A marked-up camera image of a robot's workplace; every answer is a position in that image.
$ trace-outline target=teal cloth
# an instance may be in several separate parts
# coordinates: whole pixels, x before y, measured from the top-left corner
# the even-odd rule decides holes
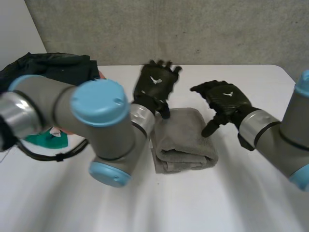
[[[49,149],[59,149],[68,146],[68,136],[66,133],[61,131],[61,136],[55,137],[49,131],[50,129],[45,133],[30,135],[25,141]]]

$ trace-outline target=folded towel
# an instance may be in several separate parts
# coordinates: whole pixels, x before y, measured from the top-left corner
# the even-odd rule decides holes
[[[169,119],[156,115],[151,133],[155,172],[177,173],[213,167],[218,156],[211,139],[201,136],[205,125],[200,112],[193,108],[171,109]]]

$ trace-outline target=black fabric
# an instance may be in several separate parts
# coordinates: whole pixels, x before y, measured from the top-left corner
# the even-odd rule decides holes
[[[7,91],[13,80],[26,74],[42,75],[75,86],[99,78],[97,62],[90,60],[90,56],[27,53],[0,72],[0,93]]]
[[[2,116],[0,116],[0,136],[3,140],[3,145],[1,148],[2,151],[11,148],[18,141],[18,139],[14,136],[11,128],[5,122]]]

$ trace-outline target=gray wall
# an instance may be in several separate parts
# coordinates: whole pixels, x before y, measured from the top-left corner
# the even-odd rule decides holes
[[[23,0],[0,0],[0,71],[27,52],[46,50]]]
[[[26,0],[48,52],[99,65],[275,64],[309,69],[308,0]]]

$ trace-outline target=white table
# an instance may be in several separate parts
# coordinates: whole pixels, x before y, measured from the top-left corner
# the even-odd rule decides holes
[[[132,99],[140,66],[101,66]],[[183,65],[169,105],[214,112],[189,88],[210,80],[238,86],[252,101],[282,119],[293,92],[287,73],[272,65]],[[76,144],[76,137],[70,138]],[[299,191],[257,151],[240,147],[233,125],[212,140],[219,155],[211,169],[155,174],[149,150],[133,180],[112,188],[88,173],[90,146],[62,163],[31,160],[13,150],[0,163],[2,232],[307,232],[309,194]],[[31,146],[35,151],[51,151]]]

